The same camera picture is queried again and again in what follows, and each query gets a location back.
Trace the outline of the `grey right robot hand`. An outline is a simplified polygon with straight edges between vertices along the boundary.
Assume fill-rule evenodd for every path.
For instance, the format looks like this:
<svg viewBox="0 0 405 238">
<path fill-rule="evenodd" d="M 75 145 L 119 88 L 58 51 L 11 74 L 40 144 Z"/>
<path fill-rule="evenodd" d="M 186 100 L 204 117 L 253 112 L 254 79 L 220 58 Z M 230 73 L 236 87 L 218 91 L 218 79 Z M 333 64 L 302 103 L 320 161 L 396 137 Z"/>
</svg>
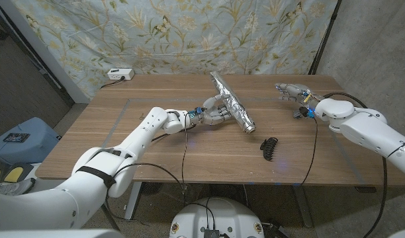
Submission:
<svg viewBox="0 0 405 238">
<path fill-rule="evenodd" d="M 281 94 L 281 100 L 298 102 L 309 110 L 315 110 L 318 103 L 324 100 L 323 96 L 312 92 L 306 85 L 276 83 L 275 87 Z"/>
</svg>

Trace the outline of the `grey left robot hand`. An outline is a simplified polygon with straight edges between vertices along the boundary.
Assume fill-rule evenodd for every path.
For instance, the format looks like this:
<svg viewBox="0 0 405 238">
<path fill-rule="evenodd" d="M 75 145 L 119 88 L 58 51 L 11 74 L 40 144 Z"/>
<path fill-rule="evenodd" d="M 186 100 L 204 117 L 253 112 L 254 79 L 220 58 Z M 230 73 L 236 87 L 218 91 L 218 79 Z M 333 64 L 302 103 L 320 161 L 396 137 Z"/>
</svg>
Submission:
<svg viewBox="0 0 405 238">
<path fill-rule="evenodd" d="M 218 106 L 215 105 L 222 99 L 222 95 L 210 97 L 203 103 L 202 106 L 188 111 L 186 116 L 187 122 L 190 125 L 201 123 L 213 126 L 231 119 L 232 115 L 225 104 L 220 103 Z"/>
</svg>

